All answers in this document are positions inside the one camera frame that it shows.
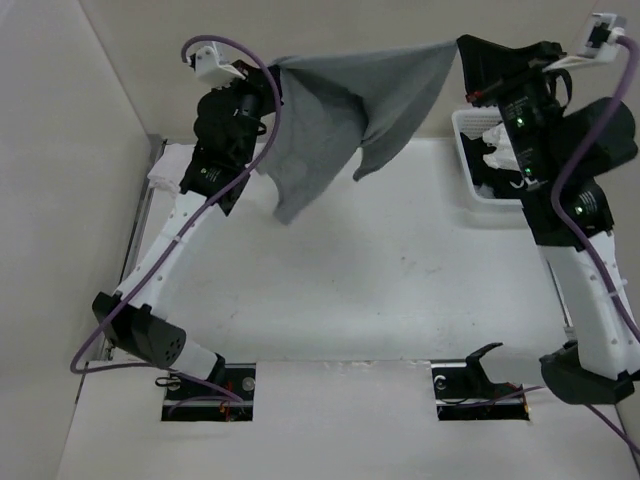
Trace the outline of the grey tank top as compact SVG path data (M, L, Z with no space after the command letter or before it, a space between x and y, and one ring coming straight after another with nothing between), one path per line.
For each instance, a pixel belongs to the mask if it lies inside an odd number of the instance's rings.
M274 218L291 223L357 151L355 181L386 166L432 110L456 53L449 41L276 60L283 105L276 139L257 167L276 186Z

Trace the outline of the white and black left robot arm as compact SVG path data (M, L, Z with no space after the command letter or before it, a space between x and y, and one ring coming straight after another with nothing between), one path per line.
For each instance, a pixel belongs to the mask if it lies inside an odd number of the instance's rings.
M264 158L255 150L258 137L275 139L263 117L280 114L282 106L277 68L242 61L233 65L240 77L211 90L198 104L197 142L161 233L116 291L99 293L92 304L101 333L114 347L140 366L189 378L192 389L206 399L223 390L225 360L169 322L170 297Z

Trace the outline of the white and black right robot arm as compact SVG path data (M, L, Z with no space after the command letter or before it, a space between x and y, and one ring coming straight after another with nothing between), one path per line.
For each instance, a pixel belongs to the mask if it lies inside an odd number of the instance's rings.
M540 360L545 386L571 405L617 404L639 378L639 328L616 263L613 216L596 181L638 153L623 99L639 48L613 28L596 43L627 50L623 74L611 96L568 112L556 92L571 79L559 44L509 48L469 34L457 40L466 99L500 112L526 186L525 219L574 326L575 340Z

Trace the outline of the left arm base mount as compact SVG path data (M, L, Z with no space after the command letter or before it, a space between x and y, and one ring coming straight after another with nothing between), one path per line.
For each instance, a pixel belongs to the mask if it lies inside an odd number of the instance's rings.
M256 391L256 364L229 364L212 389L174 373L157 377L155 386L163 390L163 422L251 422Z

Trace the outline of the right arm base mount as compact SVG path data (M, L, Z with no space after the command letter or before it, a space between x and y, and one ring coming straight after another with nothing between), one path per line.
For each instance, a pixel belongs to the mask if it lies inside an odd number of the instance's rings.
M430 361L436 415L439 421L529 421L527 395L544 387L490 378L481 361L502 342L476 349L464 358Z

